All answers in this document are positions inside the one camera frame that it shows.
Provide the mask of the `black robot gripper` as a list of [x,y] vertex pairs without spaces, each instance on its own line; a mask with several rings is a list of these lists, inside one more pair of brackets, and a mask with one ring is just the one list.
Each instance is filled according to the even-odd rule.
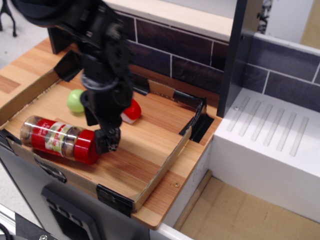
[[114,152],[121,139],[121,113],[131,106],[133,83],[129,76],[112,77],[108,82],[98,82],[82,75],[86,88],[80,97],[88,126],[99,125],[94,131],[98,155]]

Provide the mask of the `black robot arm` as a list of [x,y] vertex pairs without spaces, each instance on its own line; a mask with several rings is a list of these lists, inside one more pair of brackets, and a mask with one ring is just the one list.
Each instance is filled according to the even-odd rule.
[[60,77],[68,82],[82,74],[80,101],[87,124],[100,127],[94,137],[96,152],[115,151],[121,113],[133,97],[132,53],[118,14],[102,0],[15,0],[13,5],[30,23],[72,36],[79,51],[63,57]]

